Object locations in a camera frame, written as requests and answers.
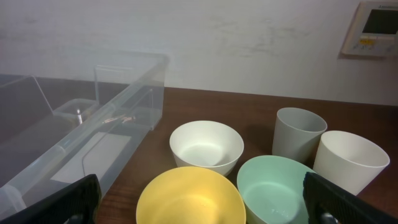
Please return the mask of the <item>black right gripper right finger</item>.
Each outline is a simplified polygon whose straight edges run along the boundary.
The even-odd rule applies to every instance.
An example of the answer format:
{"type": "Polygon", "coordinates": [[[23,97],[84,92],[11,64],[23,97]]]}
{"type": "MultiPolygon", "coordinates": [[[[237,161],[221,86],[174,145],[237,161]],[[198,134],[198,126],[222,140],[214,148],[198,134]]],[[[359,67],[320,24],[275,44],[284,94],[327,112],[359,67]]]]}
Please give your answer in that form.
{"type": "Polygon", "coordinates": [[[374,208],[314,172],[305,174],[303,198],[309,224],[397,224],[397,218],[374,208]]]}

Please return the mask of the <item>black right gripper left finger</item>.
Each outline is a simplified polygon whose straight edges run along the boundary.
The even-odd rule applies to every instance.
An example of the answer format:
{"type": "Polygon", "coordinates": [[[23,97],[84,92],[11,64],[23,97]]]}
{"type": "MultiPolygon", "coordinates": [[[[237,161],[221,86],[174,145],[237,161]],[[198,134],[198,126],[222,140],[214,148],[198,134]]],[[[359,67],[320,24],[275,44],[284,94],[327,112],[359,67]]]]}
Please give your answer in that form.
{"type": "Polygon", "coordinates": [[[96,175],[90,174],[1,220],[3,224],[95,223],[102,193],[96,175]]]}

